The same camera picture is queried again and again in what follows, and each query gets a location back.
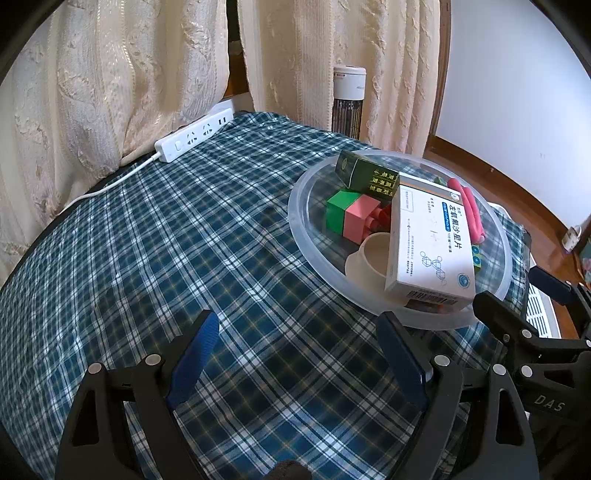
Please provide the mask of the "white medicine box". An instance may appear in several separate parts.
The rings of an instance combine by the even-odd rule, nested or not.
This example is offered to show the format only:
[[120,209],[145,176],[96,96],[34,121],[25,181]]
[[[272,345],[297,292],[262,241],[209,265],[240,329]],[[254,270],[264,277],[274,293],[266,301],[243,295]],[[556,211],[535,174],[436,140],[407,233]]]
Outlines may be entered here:
[[391,202],[385,291],[449,312],[476,295],[472,242],[459,192],[401,173]]

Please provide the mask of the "white ceramic cup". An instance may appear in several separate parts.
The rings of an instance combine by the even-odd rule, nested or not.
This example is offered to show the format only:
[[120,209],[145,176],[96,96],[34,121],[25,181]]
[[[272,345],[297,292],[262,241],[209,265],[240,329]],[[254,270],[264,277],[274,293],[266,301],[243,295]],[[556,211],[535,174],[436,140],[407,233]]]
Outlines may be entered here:
[[390,234],[368,236],[355,253],[346,259],[346,278],[361,288],[384,292],[389,264]]

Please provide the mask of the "red toy brick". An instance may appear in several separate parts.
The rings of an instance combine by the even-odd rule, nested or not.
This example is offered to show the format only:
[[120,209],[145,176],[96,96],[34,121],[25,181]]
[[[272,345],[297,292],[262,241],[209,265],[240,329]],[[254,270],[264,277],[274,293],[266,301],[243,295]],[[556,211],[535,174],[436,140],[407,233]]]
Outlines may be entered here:
[[374,211],[370,212],[365,225],[370,232],[390,232],[392,221],[391,214],[391,204],[387,204],[385,207],[377,207]]

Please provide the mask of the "pink and green block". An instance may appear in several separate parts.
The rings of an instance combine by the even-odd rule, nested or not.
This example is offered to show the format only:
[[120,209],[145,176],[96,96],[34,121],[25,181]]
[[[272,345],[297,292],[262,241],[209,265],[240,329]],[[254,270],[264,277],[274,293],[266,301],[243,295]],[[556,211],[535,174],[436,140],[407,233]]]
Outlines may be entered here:
[[339,190],[325,203],[325,227],[356,245],[361,245],[378,221],[381,202],[356,192]]

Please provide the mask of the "dark green tea box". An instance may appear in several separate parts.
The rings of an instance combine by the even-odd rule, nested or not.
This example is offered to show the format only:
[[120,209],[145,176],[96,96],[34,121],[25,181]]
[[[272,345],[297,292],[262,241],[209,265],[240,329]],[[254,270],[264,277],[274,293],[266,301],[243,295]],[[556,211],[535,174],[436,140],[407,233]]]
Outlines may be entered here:
[[398,187],[397,171],[379,165],[362,154],[342,150],[335,164],[342,185],[356,193],[391,202]]

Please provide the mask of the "green brick blue dots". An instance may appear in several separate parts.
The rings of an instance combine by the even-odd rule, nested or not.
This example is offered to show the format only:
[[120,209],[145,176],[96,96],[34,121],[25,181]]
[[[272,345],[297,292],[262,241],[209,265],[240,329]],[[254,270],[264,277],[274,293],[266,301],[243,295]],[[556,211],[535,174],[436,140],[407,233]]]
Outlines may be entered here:
[[472,246],[472,256],[475,273],[478,273],[481,271],[483,265],[481,249],[479,245]]

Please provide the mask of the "white plastic basket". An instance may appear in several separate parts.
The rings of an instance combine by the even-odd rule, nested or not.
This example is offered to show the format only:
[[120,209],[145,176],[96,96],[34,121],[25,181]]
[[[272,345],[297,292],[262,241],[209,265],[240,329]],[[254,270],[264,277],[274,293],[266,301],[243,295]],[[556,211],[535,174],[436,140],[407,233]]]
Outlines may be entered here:
[[505,297],[523,320],[535,327],[542,338],[561,337],[558,319],[552,300],[528,279],[529,270],[536,265],[531,252],[532,237],[527,229],[513,221],[501,205],[490,203],[501,221],[512,259],[509,290]]

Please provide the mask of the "blue plaid tablecloth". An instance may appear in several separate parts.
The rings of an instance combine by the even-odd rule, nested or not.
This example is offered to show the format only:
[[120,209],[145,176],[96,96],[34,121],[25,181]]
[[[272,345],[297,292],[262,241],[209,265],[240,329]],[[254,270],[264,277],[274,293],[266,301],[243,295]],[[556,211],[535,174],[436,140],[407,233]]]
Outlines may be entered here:
[[362,143],[273,113],[235,118],[47,228],[1,290],[1,422],[43,479],[94,362],[137,364],[209,309],[215,350],[178,422],[215,479],[294,459],[318,479],[383,479],[418,410],[375,323],[304,260],[294,182]]

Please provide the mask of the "white power strip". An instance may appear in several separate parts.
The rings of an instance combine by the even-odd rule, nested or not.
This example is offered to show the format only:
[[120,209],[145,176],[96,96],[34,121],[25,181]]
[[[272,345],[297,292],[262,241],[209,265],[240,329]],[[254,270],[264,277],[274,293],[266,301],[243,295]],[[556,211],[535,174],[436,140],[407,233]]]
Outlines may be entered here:
[[194,121],[157,140],[154,144],[157,159],[171,163],[200,143],[210,139],[233,119],[233,110],[226,108]]

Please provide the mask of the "white tower heater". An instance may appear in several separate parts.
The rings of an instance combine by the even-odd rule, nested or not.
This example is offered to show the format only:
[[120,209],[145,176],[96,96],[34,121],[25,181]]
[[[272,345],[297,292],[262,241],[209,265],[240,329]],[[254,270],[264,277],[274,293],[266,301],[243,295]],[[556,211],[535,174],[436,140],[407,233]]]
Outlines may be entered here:
[[367,72],[363,67],[335,65],[332,131],[359,139]]

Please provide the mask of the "cream patterned curtain left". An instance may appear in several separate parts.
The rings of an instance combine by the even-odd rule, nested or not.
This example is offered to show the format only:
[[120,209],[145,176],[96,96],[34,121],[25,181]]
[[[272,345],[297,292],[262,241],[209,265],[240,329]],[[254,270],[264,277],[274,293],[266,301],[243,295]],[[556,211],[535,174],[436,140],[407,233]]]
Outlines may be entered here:
[[67,1],[1,85],[1,273],[73,199],[205,115],[228,84],[221,1]]

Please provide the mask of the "cream curtain right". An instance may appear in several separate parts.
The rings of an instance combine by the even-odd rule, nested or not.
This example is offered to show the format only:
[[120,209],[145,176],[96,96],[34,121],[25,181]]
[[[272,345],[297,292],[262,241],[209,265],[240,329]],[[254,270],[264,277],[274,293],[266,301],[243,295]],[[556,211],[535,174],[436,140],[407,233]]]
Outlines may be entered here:
[[448,6],[437,0],[238,2],[253,107],[329,130],[335,68],[361,67],[362,140],[423,155],[443,98]]

